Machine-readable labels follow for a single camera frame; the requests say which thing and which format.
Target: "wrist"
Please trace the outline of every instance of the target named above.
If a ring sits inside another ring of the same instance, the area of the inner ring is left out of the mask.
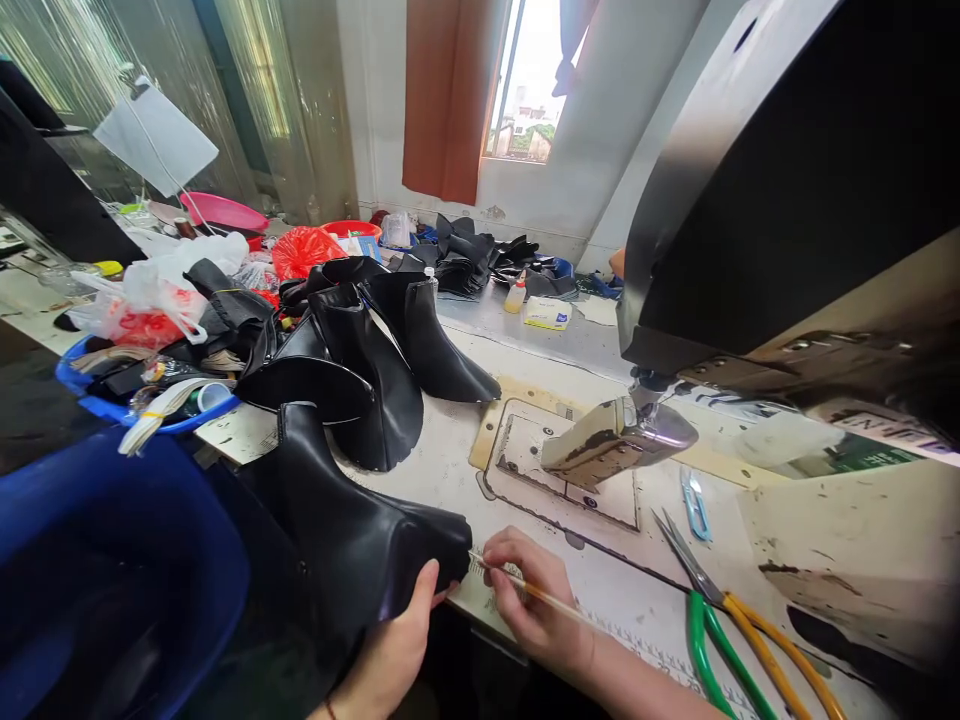
[[[389,717],[390,713],[378,709],[368,694],[344,685],[330,693],[321,706],[323,713],[316,720],[386,720]]]

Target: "ankle boot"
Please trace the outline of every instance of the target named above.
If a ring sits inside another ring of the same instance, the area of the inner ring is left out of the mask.
[[[443,400],[489,402],[500,385],[450,342],[437,320],[433,285],[423,273],[370,278],[360,291],[387,323],[424,392]]]
[[[244,466],[241,479],[297,547],[314,600],[322,652],[322,696],[347,670],[364,633],[400,615],[417,576],[440,561],[437,591],[466,575],[472,546],[461,515],[366,490],[343,474],[327,446],[316,408],[293,403],[278,413],[276,449]]]
[[[313,293],[309,304],[310,317],[319,325],[330,358],[353,370],[374,390],[373,406],[363,417],[331,426],[337,446],[362,468],[390,470],[420,439],[420,386],[400,352],[373,322],[356,285],[343,283]]]
[[[351,256],[330,260],[310,269],[306,280],[288,280],[280,286],[280,304],[290,317],[301,317],[307,311],[307,298],[342,282],[359,283],[374,275],[389,272],[371,257]]]
[[[251,405],[276,412],[287,402],[305,400],[317,406],[323,422],[363,417],[373,405],[373,388],[343,365],[330,360],[326,343],[309,318],[286,338],[279,313],[264,323],[236,395]]]

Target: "white bottle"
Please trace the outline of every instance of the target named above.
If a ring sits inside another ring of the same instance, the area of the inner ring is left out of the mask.
[[[430,285],[433,287],[433,299],[436,301],[437,291],[440,289],[440,283],[437,282],[436,278],[437,271],[435,268],[428,266],[423,269],[423,274],[427,276],[427,280],[430,281]]]
[[[507,299],[503,302],[504,312],[518,313],[523,309],[523,301],[527,297],[527,281],[522,277],[510,287]]]

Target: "white plastic bag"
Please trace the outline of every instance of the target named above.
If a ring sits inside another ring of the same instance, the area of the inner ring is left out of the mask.
[[[154,338],[159,341],[159,338],[168,337],[171,334],[169,323],[192,344],[206,342],[207,332],[198,323],[207,301],[183,277],[183,273],[206,258],[225,275],[235,274],[249,249],[243,235],[230,233],[226,237],[175,240],[140,229],[129,230],[128,235],[148,256],[147,259],[138,260],[127,268],[122,285],[74,273],[76,280],[99,292],[92,307],[87,310],[77,308],[76,313],[71,311],[71,319],[76,317],[75,322],[81,323],[78,327],[82,330],[114,341],[126,330],[135,328],[139,342],[131,344],[152,344]],[[169,323],[159,322],[155,317],[157,314],[165,316]],[[128,327],[118,327],[118,323]]]
[[[158,308],[151,308],[145,312],[134,311],[127,302],[127,296],[120,283],[111,283],[86,273],[77,274],[84,276],[79,278],[80,282],[98,288],[97,296],[92,303],[80,305],[68,312],[70,319],[79,329],[86,330],[97,337],[113,340],[118,345],[134,345],[151,350],[159,350],[183,336],[183,331],[166,311]],[[204,304],[206,303],[196,290],[177,289],[173,297],[186,298],[183,304],[189,305],[193,296],[199,297]],[[188,307],[188,317],[191,312],[194,310]]]
[[[413,221],[405,212],[390,213],[380,221],[383,228],[383,244],[387,247],[410,247],[410,231]]]

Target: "thin stick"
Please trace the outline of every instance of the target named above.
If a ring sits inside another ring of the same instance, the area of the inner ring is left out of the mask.
[[[541,590],[536,585],[532,585],[528,583],[522,577],[517,577],[513,573],[507,572],[503,568],[491,567],[490,565],[488,565],[483,561],[482,556],[478,555],[473,550],[470,550],[469,553],[470,553],[470,557],[472,557],[476,561],[477,565],[482,567],[484,570],[502,571],[503,574],[507,576],[507,579],[510,580],[510,582],[512,582],[521,590],[524,590],[528,595],[535,597],[540,602],[546,603],[557,612],[560,612],[566,615],[571,620],[576,620],[577,622],[584,623],[585,625],[589,625],[590,627],[592,627],[594,630],[597,630],[599,632],[606,634],[607,632],[606,630],[604,630],[602,627],[597,625],[597,623],[595,623],[593,620],[588,618],[586,615],[584,615],[582,612],[580,612],[576,608],[570,607],[562,600],[557,600],[557,598],[553,597],[553,595],[551,595],[550,593],[546,592],[545,590]]]

